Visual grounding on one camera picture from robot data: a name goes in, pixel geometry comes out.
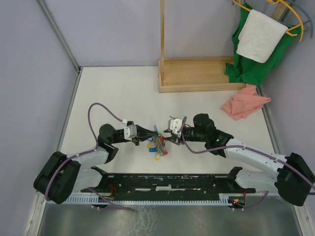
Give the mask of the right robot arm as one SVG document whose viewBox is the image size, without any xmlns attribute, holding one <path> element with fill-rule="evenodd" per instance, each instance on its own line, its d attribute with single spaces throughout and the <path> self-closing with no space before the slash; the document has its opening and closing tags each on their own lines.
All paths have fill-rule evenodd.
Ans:
<svg viewBox="0 0 315 236">
<path fill-rule="evenodd" d="M 315 176 L 302 156 L 289 156 L 256 149 L 215 127 L 208 114 L 197 114 L 193 126 L 186 126 L 186 119 L 171 118 L 168 121 L 166 140 L 187 146 L 189 142 L 205 144 L 203 153 L 219 155 L 226 159 L 246 163 L 256 171 L 235 167 L 226 179 L 231 192 L 253 188 L 276 192 L 288 203 L 301 207 L 315 193 Z"/>
</svg>

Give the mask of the metal keyring organizer blue handle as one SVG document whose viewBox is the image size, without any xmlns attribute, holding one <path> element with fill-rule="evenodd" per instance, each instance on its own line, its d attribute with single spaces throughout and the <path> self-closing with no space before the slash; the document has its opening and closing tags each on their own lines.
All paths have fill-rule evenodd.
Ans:
<svg viewBox="0 0 315 236">
<path fill-rule="evenodd" d="M 154 153 L 155 154 L 155 161 L 160 161 L 160 159 L 163 157 L 160 155 L 160 137 L 163 136 L 160 132 L 159 132 L 159 137 L 154 141 L 154 142 L 149 142 L 147 144 L 147 149 L 150 153 Z"/>
</svg>

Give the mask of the key with red tag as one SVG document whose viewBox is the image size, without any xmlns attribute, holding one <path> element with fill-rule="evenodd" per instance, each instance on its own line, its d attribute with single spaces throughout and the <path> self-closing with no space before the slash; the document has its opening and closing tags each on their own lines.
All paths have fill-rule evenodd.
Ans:
<svg viewBox="0 0 315 236">
<path fill-rule="evenodd" d="M 168 154 L 168 152 L 165 150 L 165 144 L 166 144 L 165 137 L 161 136 L 160 137 L 160 151 L 159 151 L 161 156 Z"/>
</svg>

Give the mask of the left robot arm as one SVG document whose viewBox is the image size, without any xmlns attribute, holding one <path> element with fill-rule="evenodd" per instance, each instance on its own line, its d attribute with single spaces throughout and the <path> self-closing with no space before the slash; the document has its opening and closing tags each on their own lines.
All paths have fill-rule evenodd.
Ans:
<svg viewBox="0 0 315 236">
<path fill-rule="evenodd" d="M 73 192 L 89 187 L 103 192 L 108 188 L 109 180 L 97 166 L 111 162 L 117 155 L 119 149 L 113 144 L 132 142 L 138 146 L 140 142 L 158 135 L 157 131 L 139 125 L 115 129 L 104 124 L 99 129 L 97 145 L 93 149 L 73 155 L 54 152 L 36 177 L 33 187 L 45 195 L 46 200 L 56 204 L 66 201 Z"/>
</svg>

